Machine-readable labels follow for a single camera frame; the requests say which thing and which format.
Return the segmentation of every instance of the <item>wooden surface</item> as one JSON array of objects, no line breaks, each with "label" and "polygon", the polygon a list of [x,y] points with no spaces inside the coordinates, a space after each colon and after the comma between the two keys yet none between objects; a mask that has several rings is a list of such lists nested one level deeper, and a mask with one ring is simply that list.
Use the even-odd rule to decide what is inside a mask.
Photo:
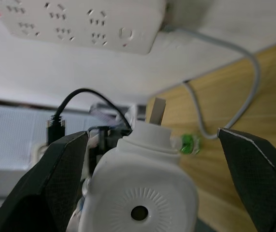
[{"label": "wooden surface", "polygon": [[[263,137],[276,147],[276,46],[259,53],[258,58],[262,66],[259,92],[233,129]],[[216,133],[226,125],[248,95],[252,80],[250,63],[241,60],[191,81],[209,132]],[[173,135],[199,134],[196,111],[184,86],[157,96],[167,101],[163,126],[173,129]],[[198,216],[204,222],[218,232],[256,231],[233,186],[219,140],[202,139],[201,152],[196,157],[182,155],[181,167],[198,186]]]}]

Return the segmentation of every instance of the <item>white power adapter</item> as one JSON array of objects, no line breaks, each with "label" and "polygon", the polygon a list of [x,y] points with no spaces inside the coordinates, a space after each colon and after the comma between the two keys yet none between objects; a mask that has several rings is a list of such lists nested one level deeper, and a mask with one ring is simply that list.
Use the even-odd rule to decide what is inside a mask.
[{"label": "white power adapter", "polygon": [[12,35],[53,43],[147,54],[165,0],[0,0]]},{"label": "white power adapter", "polygon": [[85,183],[78,232],[193,232],[197,189],[179,167],[171,130],[138,121]]}]

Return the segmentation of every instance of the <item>black connector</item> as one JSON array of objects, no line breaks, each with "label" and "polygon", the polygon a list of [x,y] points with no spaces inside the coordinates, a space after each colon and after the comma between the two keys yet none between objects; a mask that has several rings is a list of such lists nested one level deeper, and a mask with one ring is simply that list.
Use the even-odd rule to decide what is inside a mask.
[{"label": "black connector", "polygon": [[92,89],[89,89],[89,88],[80,88],[80,89],[77,89],[73,92],[71,92],[65,99],[64,101],[60,104],[60,106],[58,107],[58,109],[56,110],[55,112],[55,115],[53,116],[53,120],[56,120],[60,117],[61,113],[63,112],[65,106],[69,103],[69,101],[75,97],[77,94],[79,93],[83,93],[83,92],[87,92],[87,93],[93,93],[95,95],[97,95],[98,97],[100,97],[102,100],[104,100],[106,102],[106,104],[108,106],[110,106],[112,109],[116,110],[122,121],[124,122],[125,126],[131,130],[131,127],[130,127],[130,124],[129,122],[127,121],[127,119],[125,118],[124,114],[121,112],[121,110],[116,107],[108,98],[106,98],[105,96],[103,96],[102,94],[100,94],[99,92],[95,91],[95,90],[92,90]]},{"label": "black connector", "polygon": [[98,130],[98,145],[88,150],[89,174],[92,176],[100,158],[109,150],[115,148],[119,139],[128,136],[132,130],[111,127],[91,127],[88,131]]},{"label": "black connector", "polygon": [[65,136],[65,121],[62,117],[52,117],[47,121],[47,144],[50,145],[54,141]]}]

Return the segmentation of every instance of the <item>white cable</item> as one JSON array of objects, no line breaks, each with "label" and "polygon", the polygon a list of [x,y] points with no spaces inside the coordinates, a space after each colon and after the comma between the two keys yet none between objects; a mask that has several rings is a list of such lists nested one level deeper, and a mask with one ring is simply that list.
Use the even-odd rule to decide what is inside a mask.
[{"label": "white cable", "polygon": [[[215,44],[221,47],[225,47],[225,48],[229,48],[231,50],[234,50],[236,52],[239,52],[241,54],[243,54],[245,57],[247,57],[250,62],[253,65],[254,71],[255,71],[255,76],[254,76],[254,81],[253,81],[253,85],[252,88],[250,90],[250,93],[248,95],[248,97],[246,98],[245,102],[243,103],[243,105],[241,106],[241,108],[237,111],[237,113],[232,117],[232,119],[227,123],[226,126],[224,126],[224,128],[230,128],[231,126],[234,125],[234,123],[236,123],[236,121],[239,120],[239,118],[243,115],[243,113],[247,110],[247,108],[249,107],[249,105],[252,103],[253,98],[257,92],[258,86],[259,86],[259,82],[260,82],[260,78],[261,78],[261,69],[260,69],[260,65],[259,62],[257,61],[256,57],[251,54],[249,51],[247,51],[246,49],[224,41],[224,40],[220,40],[220,39],[216,39],[213,38],[211,36],[208,35],[204,35],[201,34],[200,32],[197,31],[192,31],[192,30],[188,30],[188,29],[176,29],[179,31],[183,31],[187,34],[189,34],[190,36],[193,36],[197,39],[200,39],[202,41],[208,42],[210,44]],[[200,111],[200,107],[199,107],[199,103],[197,100],[197,97],[194,93],[194,90],[192,89],[192,87],[190,86],[190,84],[187,84],[186,82],[183,83],[184,86],[186,87],[186,89],[188,90],[188,92],[190,93],[190,95],[192,96],[197,114],[198,114],[198,122],[199,122],[199,128],[201,131],[201,134],[206,138],[206,139],[216,139],[217,138],[217,134],[209,134],[205,128],[204,122],[203,122],[203,117]]]}]

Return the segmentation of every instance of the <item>white power strip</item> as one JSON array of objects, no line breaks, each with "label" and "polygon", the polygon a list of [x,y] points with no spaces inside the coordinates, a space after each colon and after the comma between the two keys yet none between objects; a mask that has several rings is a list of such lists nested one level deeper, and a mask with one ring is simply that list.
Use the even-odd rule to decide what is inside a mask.
[{"label": "white power strip", "polygon": [[20,38],[150,52],[165,0],[0,0],[0,21]]}]

